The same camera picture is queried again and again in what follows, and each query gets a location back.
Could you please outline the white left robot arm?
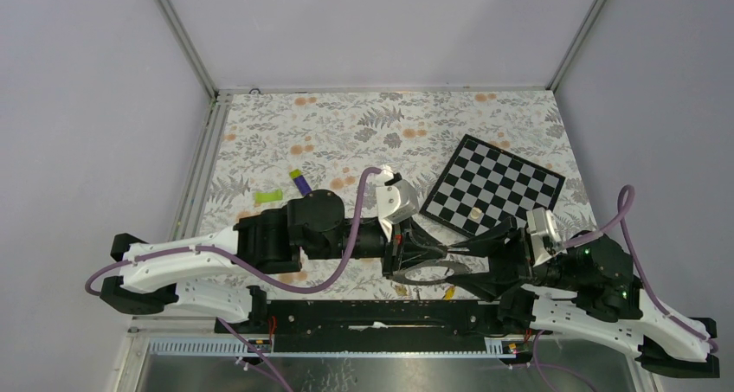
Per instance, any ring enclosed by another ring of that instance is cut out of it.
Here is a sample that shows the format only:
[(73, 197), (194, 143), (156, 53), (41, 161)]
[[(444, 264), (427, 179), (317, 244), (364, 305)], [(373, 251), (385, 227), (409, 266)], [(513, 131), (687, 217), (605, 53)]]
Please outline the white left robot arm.
[(150, 244), (123, 233), (113, 263), (92, 274), (85, 291), (128, 315), (181, 308), (257, 332), (267, 307), (210, 283), (224, 274), (255, 277), (285, 292), (310, 295), (333, 286), (353, 259), (378, 259), (386, 279), (403, 281), (418, 265), (437, 267), (447, 247), (415, 222), (415, 188), (390, 168), (359, 178), (351, 213), (331, 190), (310, 190), (220, 231)]

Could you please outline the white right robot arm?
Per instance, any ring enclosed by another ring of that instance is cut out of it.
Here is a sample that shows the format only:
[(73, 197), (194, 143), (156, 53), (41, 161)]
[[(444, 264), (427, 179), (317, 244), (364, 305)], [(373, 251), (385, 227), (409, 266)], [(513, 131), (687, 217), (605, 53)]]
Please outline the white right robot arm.
[(579, 237), (577, 246), (563, 241), (552, 212), (537, 208), (523, 227), (510, 217), (451, 245), (453, 254), (485, 258), (489, 270), (449, 280), (497, 302), (504, 331), (560, 332), (616, 350), (657, 375), (718, 378), (715, 321), (688, 318), (655, 299), (617, 242), (589, 231)]

